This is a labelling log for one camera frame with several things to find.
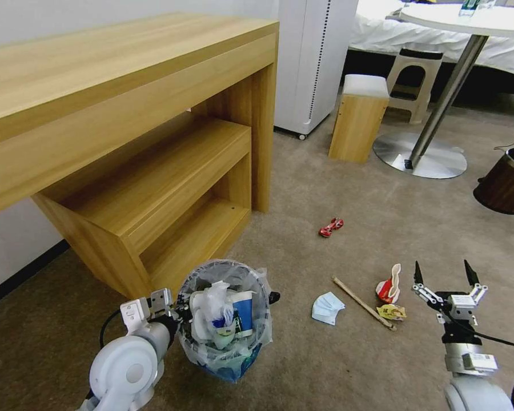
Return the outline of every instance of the trash can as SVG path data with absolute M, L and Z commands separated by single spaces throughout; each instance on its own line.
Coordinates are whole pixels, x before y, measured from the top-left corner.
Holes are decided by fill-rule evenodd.
M 184 323 L 179 331 L 179 342 L 189 361 L 222 380 L 235 382 L 253 364 L 261 347 L 272 341 L 272 318 L 269 309 L 271 291 L 266 270 L 254 270 L 233 260 L 211 260 L 189 274 L 179 291 L 177 305 L 188 304 L 193 292 L 203 291 L 221 280 L 229 283 L 229 289 L 233 291 L 254 292 L 253 333 L 248 337 L 235 339 L 223 350 L 218 350 L 213 344 L 198 343 L 191 336 L 190 324 Z
M 478 181 L 473 192 L 476 200 L 493 211 L 514 214 L 514 148 L 508 149 Z

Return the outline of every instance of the wooden desk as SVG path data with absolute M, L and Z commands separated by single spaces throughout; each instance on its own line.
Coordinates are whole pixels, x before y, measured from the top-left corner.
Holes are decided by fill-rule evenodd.
M 39 193 L 98 278 L 174 288 L 268 210 L 277 52 L 277 22 L 197 14 L 0 47 L 0 209 Z

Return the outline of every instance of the yellow wrapper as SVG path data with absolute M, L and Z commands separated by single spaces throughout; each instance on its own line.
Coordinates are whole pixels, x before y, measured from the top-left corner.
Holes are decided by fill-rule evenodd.
M 407 317 L 405 308 L 395 304 L 385 304 L 382 307 L 377 307 L 377 312 L 387 320 L 403 321 Z

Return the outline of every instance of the table base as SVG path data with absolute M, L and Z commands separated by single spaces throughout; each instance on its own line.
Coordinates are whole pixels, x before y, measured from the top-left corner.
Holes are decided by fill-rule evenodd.
M 418 138 L 419 134 L 410 132 L 384 134 L 373 143 L 373 151 L 389 166 L 418 177 L 449 179 L 467 169 L 463 150 L 436 140 L 429 143 L 415 168 L 406 168 L 405 161 L 409 159 Z

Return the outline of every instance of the wooden stick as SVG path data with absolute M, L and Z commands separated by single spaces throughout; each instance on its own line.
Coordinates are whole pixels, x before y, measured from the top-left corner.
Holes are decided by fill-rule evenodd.
M 391 324 L 389 323 L 387 320 L 385 320 L 384 318 L 382 318 L 379 313 L 377 313 L 377 311 L 375 311 L 374 309 L 372 309 L 369 305 L 367 305 L 366 303 L 364 303 L 360 297 L 358 297 L 356 294 L 354 294 L 352 292 L 352 290 L 350 290 L 349 287 L 347 287 L 346 285 L 344 285 L 344 283 L 339 280 L 337 277 L 333 276 L 331 277 L 331 279 L 333 280 L 333 282 L 335 284 L 337 284 L 343 291 L 345 291 L 346 294 L 350 295 L 352 297 L 352 299 L 354 301 L 356 301 L 358 304 L 360 304 L 369 314 L 373 315 L 373 317 L 375 317 L 377 320 L 379 320 L 381 322 L 381 324 L 383 324 L 385 327 L 387 327 L 389 330 L 391 331 L 396 331 L 396 326 L 394 324 Z

